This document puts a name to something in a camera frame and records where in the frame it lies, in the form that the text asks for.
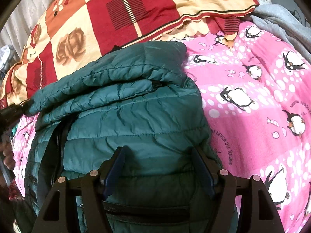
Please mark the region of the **person's left hand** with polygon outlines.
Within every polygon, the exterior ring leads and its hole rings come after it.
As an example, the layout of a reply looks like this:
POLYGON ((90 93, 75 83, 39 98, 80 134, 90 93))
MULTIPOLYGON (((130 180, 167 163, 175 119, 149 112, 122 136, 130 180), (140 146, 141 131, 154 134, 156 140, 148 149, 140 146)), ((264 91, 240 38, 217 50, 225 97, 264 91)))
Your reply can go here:
MULTIPOLYGON (((12 145, 9 142, 1 142, 1 155, 4 157, 2 162, 6 171, 13 172, 15 167, 14 154, 12 151, 12 145)), ((1 169, 1 187, 7 187, 3 171, 1 169)))

